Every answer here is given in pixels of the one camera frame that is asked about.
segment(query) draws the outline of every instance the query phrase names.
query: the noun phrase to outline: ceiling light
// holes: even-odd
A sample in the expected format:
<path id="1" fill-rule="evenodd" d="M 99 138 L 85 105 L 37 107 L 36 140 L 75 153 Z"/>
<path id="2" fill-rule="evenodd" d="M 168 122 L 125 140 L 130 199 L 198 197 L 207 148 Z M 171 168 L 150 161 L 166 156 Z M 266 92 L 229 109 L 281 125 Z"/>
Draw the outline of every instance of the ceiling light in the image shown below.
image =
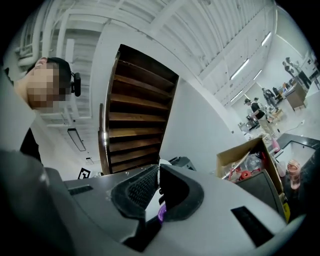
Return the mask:
<path id="1" fill-rule="evenodd" d="M 234 96 L 234 97 L 232 98 L 232 100 L 230 100 L 230 102 L 232 102 L 236 97 L 238 97 L 243 91 L 244 91 L 244 90 L 241 90 L 236 96 Z"/>
<path id="2" fill-rule="evenodd" d="M 94 164 L 95 164 L 94 161 L 92 161 L 91 157 L 87 157 L 85 160 L 86 160 L 90 165 L 94 165 Z"/>
<path id="3" fill-rule="evenodd" d="M 271 32 L 269 32 L 267 35 L 266 35 L 266 37 L 263 39 L 263 41 L 262 41 L 262 43 L 261 43 L 261 46 L 263 46 L 265 43 L 266 43 L 266 41 L 268 40 L 268 38 L 271 36 Z"/>
<path id="4" fill-rule="evenodd" d="M 84 144 L 82 143 L 82 140 L 80 139 L 76 128 L 69 128 L 68 129 L 68 134 L 71 137 L 71 139 L 73 140 L 73 142 L 76 145 L 76 147 L 80 151 L 86 151 L 86 148 L 85 148 Z"/>
<path id="5" fill-rule="evenodd" d="M 257 78 L 257 76 L 259 76 L 259 74 L 261 73 L 262 69 L 260 69 L 260 71 L 258 72 L 258 74 L 255 75 L 254 79 L 255 80 Z"/>
<path id="6" fill-rule="evenodd" d="M 241 65 L 241 67 L 238 68 L 238 70 L 231 76 L 231 80 L 235 78 L 236 75 L 240 73 L 240 71 L 248 64 L 249 59 L 247 58 L 244 63 Z"/>

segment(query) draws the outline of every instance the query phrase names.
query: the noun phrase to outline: open cardboard box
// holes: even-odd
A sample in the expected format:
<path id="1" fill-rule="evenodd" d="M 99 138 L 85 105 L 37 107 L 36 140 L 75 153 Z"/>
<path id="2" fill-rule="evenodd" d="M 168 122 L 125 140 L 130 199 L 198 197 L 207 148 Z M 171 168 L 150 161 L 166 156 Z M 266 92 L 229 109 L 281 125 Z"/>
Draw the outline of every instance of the open cardboard box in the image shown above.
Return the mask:
<path id="1" fill-rule="evenodd" d="M 265 163 L 265 169 L 267 173 L 269 174 L 274 187 L 278 193 L 279 196 L 283 195 L 284 187 L 281 183 L 279 174 L 276 170 L 276 167 L 274 163 L 271 160 L 271 157 L 268 153 L 268 149 L 266 147 L 266 144 L 264 143 L 263 139 L 261 137 L 249 140 L 248 142 L 241 144 L 239 146 L 236 146 L 234 148 L 228 149 L 224 152 L 221 152 L 216 155 L 216 176 L 219 178 L 222 178 L 225 173 L 223 173 L 223 167 L 227 166 L 230 163 L 236 162 L 243 158 L 245 154 L 247 154 L 249 151 L 252 153 L 262 151 L 264 152 L 264 155 L 266 157 L 266 163 Z"/>

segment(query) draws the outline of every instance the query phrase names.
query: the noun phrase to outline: black shirt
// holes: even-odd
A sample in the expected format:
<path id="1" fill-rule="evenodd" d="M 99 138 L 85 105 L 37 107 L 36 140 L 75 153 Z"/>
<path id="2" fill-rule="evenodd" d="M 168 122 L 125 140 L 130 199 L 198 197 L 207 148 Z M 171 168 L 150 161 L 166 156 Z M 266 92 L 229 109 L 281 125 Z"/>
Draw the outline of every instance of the black shirt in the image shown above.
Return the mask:
<path id="1" fill-rule="evenodd" d="M 39 145 L 36 143 L 35 137 L 30 128 L 24 137 L 20 151 L 23 154 L 34 157 L 35 159 L 38 159 L 41 162 L 39 154 Z"/>
<path id="2" fill-rule="evenodd" d="M 251 103 L 251 109 L 252 109 L 253 113 L 256 112 L 257 110 L 259 110 L 259 113 L 255 115 L 255 117 L 257 119 L 260 119 L 265 115 L 265 113 L 260 110 L 260 107 L 259 107 L 258 103 L 256 103 L 256 102 Z"/>

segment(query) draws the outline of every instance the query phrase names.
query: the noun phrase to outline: floor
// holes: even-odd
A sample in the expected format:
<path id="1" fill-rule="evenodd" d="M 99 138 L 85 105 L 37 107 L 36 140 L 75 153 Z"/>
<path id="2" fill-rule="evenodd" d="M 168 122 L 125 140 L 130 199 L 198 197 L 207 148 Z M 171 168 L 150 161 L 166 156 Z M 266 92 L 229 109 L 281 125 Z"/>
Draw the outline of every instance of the floor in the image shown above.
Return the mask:
<path id="1" fill-rule="evenodd" d="M 320 140 L 320 91 L 307 94 L 304 103 L 306 107 L 297 107 L 295 111 L 286 99 L 278 104 L 284 115 L 281 120 L 271 125 L 277 138 L 284 133 L 289 133 Z M 250 134 L 256 137 L 261 133 L 260 129 L 252 129 Z"/>

